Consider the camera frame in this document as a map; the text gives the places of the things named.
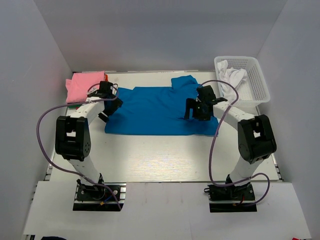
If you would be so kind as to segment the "blue t-shirt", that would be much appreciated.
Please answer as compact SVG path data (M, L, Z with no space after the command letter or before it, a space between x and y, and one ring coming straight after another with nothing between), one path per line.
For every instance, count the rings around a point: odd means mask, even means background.
M118 89L122 106L109 117L107 134L139 136L213 136L218 120L184 119L186 100L197 97L197 80L191 76L171 79L171 86Z

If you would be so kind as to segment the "white t-shirt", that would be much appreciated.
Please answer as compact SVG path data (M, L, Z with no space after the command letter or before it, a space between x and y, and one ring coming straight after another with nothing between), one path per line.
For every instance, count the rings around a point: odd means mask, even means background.
M241 83L245 83L248 80L247 71L243 68L228 68L228 66L229 64L227 60L223 60L217 63L219 79L223 82L229 83L238 91ZM229 102L233 102L236 99L236 93L229 85L222 83L221 89L223 97L226 98Z

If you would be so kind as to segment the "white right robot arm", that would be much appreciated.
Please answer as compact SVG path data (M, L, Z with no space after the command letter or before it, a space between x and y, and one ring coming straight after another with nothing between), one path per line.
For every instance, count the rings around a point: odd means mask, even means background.
M244 186L259 175L254 174L258 166L277 150L277 144L269 118L265 114L253 115L247 113L234 104L236 99L229 103L224 97L217 98L210 85L196 89L198 96L195 99L187 98L184 119L192 116L196 120L208 121L212 117L220 119L215 131L209 152L209 178L216 187ZM237 130L237 144L240 157L227 176L224 184L217 183L212 176L212 156L214 145L223 122Z

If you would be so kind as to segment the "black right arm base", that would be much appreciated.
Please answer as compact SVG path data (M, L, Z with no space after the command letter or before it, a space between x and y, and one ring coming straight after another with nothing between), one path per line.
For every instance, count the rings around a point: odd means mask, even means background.
M211 213L257 211L256 197L250 181L243 185L225 187L209 184L203 191L208 194L209 211Z

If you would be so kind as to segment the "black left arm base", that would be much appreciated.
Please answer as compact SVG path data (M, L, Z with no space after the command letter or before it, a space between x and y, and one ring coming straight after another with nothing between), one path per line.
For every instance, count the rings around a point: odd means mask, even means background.
M126 183L107 183L110 189L84 185L77 180L72 210L75 212L120 212L125 203Z

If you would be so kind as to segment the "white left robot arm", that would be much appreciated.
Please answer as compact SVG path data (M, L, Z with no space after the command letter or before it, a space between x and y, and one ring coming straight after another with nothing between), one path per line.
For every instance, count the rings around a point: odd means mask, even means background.
M89 92L85 103L76 111L56 120L55 152L73 166L82 185L103 183L103 177L90 157L92 142L89 126L96 118L107 123L123 105L123 101L116 96L117 86L101 81L98 89Z

